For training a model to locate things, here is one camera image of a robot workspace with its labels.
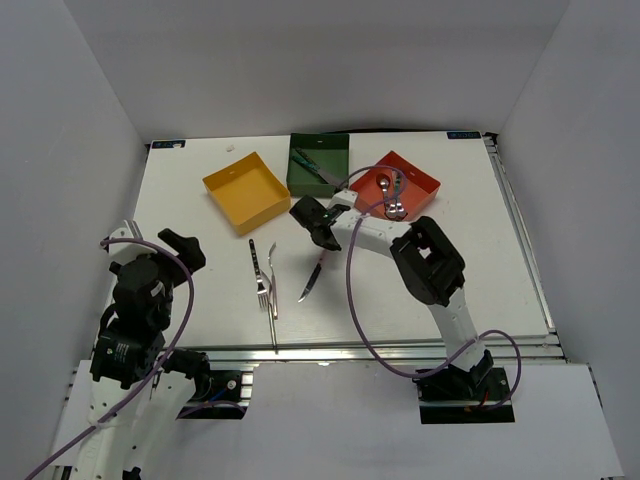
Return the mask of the knife with green handle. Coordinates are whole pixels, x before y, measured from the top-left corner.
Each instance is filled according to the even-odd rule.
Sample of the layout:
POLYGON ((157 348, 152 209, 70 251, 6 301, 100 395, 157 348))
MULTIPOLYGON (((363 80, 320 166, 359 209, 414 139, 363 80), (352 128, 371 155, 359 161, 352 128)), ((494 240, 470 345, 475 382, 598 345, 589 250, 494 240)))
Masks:
POLYGON ((334 186, 335 188, 340 189, 343 185, 343 179, 338 178, 337 176, 330 173, 328 170, 320 167, 312 160, 301 157, 298 154, 294 154, 291 156, 291 159, 296 162, 298 165, 302 166, 306 170, 314 173, 320 179, 322 179, 325 183, 334 186))

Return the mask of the knife with pink handle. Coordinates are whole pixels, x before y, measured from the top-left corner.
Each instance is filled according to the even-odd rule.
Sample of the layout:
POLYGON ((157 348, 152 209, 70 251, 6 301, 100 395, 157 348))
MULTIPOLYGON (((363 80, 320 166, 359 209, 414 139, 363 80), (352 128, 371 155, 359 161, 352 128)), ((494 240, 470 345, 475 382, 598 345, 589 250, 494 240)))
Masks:
POLYGON ((315 286, 315 283, 316 283, 316 281, 317 281, 317 279, 318 279, 318 277, 319 277, 319 275, 320 275, 320 273, 322 271, 323 262, 324 262, 325 257, 326 257, 326 253, 325 252, 321 253, 320 256, 318 257, 318 259, 316 261, 316 264, 314 266, 314 269, 313 269, 309 279, 307 280, 307 282, 306 282, 306 284, 305 284, 305 286, 304 286, 304 288, 302 290, 302 293, 301 293, 301 295, 300 295, 300 297, 298 299, 299 303, 303 302, 309 296, 310 292, 312 291, 313 287, 315 286))

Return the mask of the spoon with dark handle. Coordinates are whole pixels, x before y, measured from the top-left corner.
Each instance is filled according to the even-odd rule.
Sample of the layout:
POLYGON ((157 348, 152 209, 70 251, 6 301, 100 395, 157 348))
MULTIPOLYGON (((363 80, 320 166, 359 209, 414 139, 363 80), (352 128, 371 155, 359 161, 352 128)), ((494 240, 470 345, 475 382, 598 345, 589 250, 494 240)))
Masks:
POLYGON ((388 219, 393 220, 395 218, 396 209, 391 204, 391 199, 390 199, 390 196, 389 196, 390 178, 386 174, 380 173, 376 177, 376 182, 377 182, 377 185, 378 185, 378 187, 380 188, 380 190, 382 192, 383 205, 384 205, 384 215, 388 219))

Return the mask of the spoon with green handle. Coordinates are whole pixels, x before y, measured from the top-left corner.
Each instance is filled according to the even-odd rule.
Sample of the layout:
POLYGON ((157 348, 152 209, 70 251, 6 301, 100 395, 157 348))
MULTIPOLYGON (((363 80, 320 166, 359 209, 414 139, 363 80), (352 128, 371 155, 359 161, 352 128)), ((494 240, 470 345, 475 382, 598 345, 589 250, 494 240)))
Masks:
POLYGON ((406 211, 400 199, 401 187, 402 187, 401 175, 395 172, 393 176, 393 193, 392 193, 390 213, 392 214, 394 219, 399 219, 399 220, 403 219, 406 215, 406 211))

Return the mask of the knife with dark handle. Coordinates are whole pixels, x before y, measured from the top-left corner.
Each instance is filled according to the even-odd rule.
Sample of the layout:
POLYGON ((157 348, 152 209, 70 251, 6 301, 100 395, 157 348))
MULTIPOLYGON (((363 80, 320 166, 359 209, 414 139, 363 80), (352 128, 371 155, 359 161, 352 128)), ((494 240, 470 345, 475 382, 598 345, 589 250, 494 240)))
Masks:
POLYGON ((304 150, 299 147, 294 148, 293 160, 306 170, 314 173, 325 183, 336 185, 336 180, 330 172, 320 167, 304 150))

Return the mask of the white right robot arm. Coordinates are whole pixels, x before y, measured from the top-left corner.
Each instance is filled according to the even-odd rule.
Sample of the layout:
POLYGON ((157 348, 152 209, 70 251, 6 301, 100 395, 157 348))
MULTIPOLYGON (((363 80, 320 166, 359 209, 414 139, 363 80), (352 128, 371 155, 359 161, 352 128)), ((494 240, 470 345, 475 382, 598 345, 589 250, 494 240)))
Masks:
POLYGON ((408 373, 388 364, 366 337, 355 311, 351 281, 347 301, 354 326, 373 358, 391 373, 415 381, 450 382, 461 397, 472 399, 488 385, 493 359, 484 346, 468 310, 464 292, 465 262, 435 220, 422 216, 394 222, 359 212, 350 204, 327 208, 308 195, 289 210, 307 230, 312 242, 326 251, 355 248, 392 259, 411 296, 426 305, 446 348, 446 360, 422 373, 408 373))

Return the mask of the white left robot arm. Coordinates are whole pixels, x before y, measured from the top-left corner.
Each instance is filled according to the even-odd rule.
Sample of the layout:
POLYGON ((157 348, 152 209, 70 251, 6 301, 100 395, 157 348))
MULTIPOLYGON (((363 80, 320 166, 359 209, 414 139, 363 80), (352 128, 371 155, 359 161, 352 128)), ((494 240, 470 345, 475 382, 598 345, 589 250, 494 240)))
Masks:
POLYGON ((164 333, 174 291, 206 265, 195 237, 165 228, 159 244, 126 222, 102 240, 115 277, 93 348, 88 426, 59 449, 79 452, 73 479, 147 479, 160 443, 190 399, 211 387, 206 358, 164 333))

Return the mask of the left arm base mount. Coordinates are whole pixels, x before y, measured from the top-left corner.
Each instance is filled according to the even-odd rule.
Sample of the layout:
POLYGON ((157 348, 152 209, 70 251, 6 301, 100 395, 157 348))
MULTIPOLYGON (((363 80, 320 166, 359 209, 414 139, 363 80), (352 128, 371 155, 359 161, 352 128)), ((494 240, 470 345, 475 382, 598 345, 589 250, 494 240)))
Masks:
POLYGON ((182 399, 179 420, 241 420, 247 410, 241 404, 242 379, 241 370, 213 369, 204 352, 176 349, 157 374, 151 399, 182 399))

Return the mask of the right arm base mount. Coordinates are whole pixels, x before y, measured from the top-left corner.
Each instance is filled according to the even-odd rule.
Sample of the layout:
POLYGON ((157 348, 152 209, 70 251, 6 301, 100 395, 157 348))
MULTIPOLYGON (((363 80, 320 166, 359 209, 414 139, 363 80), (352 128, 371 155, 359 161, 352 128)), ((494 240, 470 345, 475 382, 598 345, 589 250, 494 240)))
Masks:
POLYGON ((507 424, 515 422, 506 371, 494 367, 476 387, 457 382, 447 370, 414 379, 423 425, 507 424))

